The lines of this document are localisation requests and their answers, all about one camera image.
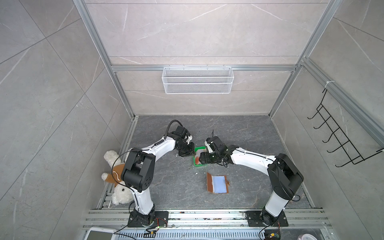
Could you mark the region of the green plastic card tray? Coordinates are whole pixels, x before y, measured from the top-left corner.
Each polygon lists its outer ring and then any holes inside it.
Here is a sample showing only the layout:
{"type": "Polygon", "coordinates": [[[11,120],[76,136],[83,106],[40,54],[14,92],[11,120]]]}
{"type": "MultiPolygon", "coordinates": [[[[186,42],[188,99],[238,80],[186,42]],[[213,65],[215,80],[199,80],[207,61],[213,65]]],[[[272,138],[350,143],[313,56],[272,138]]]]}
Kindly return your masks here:
{"type": "Polygon", "coordinates": [[[195,147],[195,155],[193,156],[193,164],[196,167],[202,166],[203,164],[200,162],[201,153],[207,152],[207,148],[204,147],[195,147]]]}

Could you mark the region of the brown leather card holder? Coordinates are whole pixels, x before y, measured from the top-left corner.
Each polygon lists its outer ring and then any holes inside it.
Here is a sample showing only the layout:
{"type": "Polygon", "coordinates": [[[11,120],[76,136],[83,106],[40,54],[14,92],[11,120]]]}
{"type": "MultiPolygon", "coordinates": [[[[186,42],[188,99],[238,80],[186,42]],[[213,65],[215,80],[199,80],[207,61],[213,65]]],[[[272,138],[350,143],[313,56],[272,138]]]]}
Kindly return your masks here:
{"type": "Polygon", "coordinates": [[[207,191],[212,194],[228,194],[229,181],[227,176],[213,176],[207,173],[207,191]]]}

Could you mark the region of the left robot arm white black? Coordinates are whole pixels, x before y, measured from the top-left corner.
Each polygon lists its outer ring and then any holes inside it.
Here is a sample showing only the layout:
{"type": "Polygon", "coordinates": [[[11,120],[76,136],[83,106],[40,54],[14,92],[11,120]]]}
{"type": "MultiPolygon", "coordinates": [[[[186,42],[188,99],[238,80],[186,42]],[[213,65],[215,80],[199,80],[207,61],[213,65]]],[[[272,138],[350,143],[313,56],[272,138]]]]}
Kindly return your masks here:
{"type": "Polygon", "coordinates": [[[141,216],[149,216],[155,205],[151,199],[150,184],[154,179],[155,164],[162,156],[173,150],[180,157],[193,156],[195,144],[192,135],[183,126],[166,133],[159,141],[143,149],[133,148],[129,151],[121,178],[133,195],[135,211],[141,216]]]}

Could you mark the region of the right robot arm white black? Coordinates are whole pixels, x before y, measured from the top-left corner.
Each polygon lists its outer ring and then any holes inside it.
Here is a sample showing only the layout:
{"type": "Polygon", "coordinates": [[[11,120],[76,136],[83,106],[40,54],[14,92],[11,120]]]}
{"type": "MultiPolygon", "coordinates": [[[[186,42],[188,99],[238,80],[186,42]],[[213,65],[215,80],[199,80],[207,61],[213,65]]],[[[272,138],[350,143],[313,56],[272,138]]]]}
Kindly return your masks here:
{"type": "Polygon", "coordinates": [[[275,221],[280,216],[304,181],[302,173],[285,154],[269,156],[235,145],[226,146],[217,136],[207,138],[205,146],[207,151],[199,156],[199,162],[203,165],[241,165],[269,177],[273,192],[261,213],[264,223],[275,221]]]}

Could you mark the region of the white brown plush toy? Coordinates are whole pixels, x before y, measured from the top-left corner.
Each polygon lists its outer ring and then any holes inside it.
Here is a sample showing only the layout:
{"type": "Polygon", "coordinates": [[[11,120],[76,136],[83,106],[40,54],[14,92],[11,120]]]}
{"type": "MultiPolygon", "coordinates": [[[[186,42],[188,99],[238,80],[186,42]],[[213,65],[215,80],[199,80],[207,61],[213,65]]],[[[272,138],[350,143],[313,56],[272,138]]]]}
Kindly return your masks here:
{"type": "Polygon", "coordinates": [[[133,195],[129,188],[126,187],[125,182],[121,178],[124,164],[121,161],[118,153],[114,150],[107,151],[104,154],[105,161],[111,167],[110,173],[103,173],[101,178],[107,183],[114,185],[114,192],[112,194],[112,204],[117,206],[120,204],[128,204],[132,202],[133,195]]]}

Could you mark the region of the white device at bottom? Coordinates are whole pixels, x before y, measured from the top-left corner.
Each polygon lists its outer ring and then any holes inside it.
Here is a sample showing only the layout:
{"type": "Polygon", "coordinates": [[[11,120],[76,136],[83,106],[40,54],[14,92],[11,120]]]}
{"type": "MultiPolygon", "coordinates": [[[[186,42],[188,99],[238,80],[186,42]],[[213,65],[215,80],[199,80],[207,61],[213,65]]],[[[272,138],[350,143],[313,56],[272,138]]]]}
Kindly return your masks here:
{"type": "Polygon", "coordinates": [[[86,233],[85,240],[118,240],[119,236],[115,231],[115,229],[91,227],[86,233]]]}

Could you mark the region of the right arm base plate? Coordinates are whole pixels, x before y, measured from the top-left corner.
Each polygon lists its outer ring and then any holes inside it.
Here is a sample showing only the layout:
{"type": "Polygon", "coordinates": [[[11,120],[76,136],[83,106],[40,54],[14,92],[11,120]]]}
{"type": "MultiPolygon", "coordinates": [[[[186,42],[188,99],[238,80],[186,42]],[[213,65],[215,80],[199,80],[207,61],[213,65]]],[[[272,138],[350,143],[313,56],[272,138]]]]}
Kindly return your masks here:
{"type": "Polygon", "coordinates": [[[246,211],[246,220],[249,227],[288,227],[289,223],[287,217],[282,211],[277,217],[272,216],[267,211],[246,211]]]}

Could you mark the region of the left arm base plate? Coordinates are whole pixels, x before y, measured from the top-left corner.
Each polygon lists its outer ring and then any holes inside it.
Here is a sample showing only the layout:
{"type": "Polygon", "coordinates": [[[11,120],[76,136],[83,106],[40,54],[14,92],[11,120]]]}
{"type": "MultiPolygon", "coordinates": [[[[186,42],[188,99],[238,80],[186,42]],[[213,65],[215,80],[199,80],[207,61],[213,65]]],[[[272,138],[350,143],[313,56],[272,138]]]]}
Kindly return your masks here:
{"type": "Polygon", "coordinates": [[[143,215],[134,210],[130,212],[130,214],[128,228],[155,228],[168,225],[168,211],[151,211],[148,215],[143,215]]]}

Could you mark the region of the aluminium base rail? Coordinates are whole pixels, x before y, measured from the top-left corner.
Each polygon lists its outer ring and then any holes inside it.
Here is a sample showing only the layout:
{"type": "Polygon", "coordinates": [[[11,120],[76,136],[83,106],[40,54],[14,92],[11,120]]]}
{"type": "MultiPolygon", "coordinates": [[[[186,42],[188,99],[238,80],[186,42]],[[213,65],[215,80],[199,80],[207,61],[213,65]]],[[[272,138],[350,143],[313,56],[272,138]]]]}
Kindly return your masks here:
{"type": "Polygon", "coordinates": [[[150,227],[130,217],[129,210],[91,210],[84,230],[111,229],[116,240],[297,240],[311,234],[319,240],[337,236],[322,209],[286,209],[266,227],[259,211],[245,209],[162,210],[150,227]]]}

